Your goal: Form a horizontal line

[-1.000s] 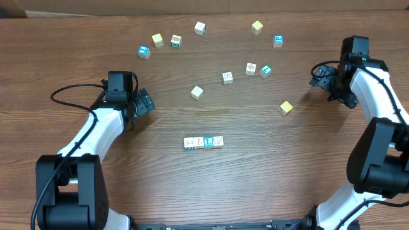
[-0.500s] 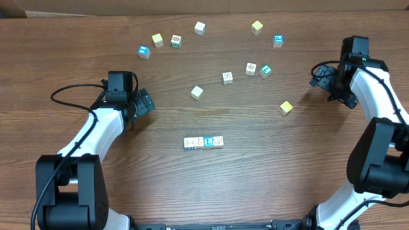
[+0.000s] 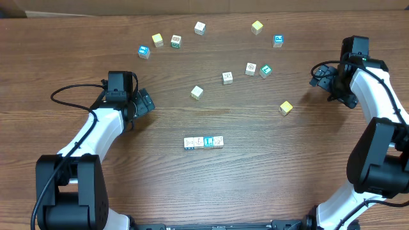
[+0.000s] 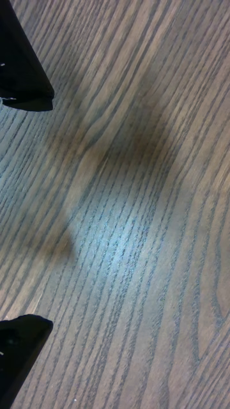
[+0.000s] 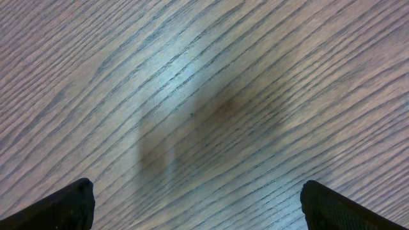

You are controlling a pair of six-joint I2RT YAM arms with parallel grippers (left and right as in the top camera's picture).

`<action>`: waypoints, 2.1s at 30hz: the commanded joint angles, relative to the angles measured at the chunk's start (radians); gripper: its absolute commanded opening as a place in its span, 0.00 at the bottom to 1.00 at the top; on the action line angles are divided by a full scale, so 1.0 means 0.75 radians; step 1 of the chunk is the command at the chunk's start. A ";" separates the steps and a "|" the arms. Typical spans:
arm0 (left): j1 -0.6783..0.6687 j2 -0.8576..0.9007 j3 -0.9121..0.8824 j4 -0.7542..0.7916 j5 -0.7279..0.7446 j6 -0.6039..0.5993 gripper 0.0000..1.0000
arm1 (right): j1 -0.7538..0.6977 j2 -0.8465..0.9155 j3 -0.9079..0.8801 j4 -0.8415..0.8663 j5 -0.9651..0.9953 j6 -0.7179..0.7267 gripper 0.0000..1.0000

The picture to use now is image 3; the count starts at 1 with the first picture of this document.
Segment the red U block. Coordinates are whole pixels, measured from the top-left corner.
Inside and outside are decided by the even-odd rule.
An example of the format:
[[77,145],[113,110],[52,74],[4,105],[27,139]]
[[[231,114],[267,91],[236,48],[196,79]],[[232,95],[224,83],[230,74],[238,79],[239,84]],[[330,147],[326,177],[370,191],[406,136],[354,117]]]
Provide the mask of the red U block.
[[193,150],[194,149],[194,138],[193,137],[184,138],[183,145],[184,145],[185,150]]

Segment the brown engraved wood block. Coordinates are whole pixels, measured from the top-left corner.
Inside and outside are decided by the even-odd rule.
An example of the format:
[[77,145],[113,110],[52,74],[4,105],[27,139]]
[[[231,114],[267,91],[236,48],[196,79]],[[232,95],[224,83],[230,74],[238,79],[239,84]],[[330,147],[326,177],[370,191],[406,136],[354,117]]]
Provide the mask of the brown engraved wood block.
[[213,147],[214,148],[223,148],[224,147],[224,138],[223,138],[223,136],[214,136],[213,137]]

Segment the blue T block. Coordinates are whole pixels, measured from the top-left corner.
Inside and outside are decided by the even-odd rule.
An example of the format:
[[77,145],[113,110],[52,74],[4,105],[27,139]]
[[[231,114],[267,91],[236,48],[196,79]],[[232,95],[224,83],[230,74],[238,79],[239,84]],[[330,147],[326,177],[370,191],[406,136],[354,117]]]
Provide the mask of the blue T block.
[[204,148],[204,137],[195,137],[194,138],[194,148],[203,149]]

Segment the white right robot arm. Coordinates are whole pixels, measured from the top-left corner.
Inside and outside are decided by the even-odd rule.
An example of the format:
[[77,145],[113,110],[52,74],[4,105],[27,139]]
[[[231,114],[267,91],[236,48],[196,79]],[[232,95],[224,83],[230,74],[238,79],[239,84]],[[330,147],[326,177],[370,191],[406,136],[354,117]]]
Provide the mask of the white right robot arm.
[[345,38],[340,59],[317,64],[311,75],[328,101],[351,109],[360,104],[367,127],[348,158],[345,184],[303,220],[274,220],[272,229],[359,229],[358,217],[375,204],[408,206],[390,201],[408,193],[408,113],[385,62],[370,57],[369,38]]

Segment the blue L block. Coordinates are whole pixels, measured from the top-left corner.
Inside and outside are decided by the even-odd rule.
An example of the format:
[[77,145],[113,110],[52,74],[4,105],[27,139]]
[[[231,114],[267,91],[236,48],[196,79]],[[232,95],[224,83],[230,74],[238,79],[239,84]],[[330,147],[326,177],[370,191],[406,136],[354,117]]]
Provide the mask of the blue L block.
[[213,137],[203,137],[203,143],[205,149],[214,148]]

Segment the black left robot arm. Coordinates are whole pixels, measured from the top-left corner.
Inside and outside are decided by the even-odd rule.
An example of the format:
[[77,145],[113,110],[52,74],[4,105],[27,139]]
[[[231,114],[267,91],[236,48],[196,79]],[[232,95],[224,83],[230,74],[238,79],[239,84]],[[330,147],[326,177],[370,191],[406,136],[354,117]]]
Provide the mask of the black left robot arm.
[[31,229],[137,227],[131,216],[109,207],[102,161],[114,140],[155,105],[134,72],[110,71],[99,87],[102,92],[86,108],[88,119],[74,139],[37,160]]

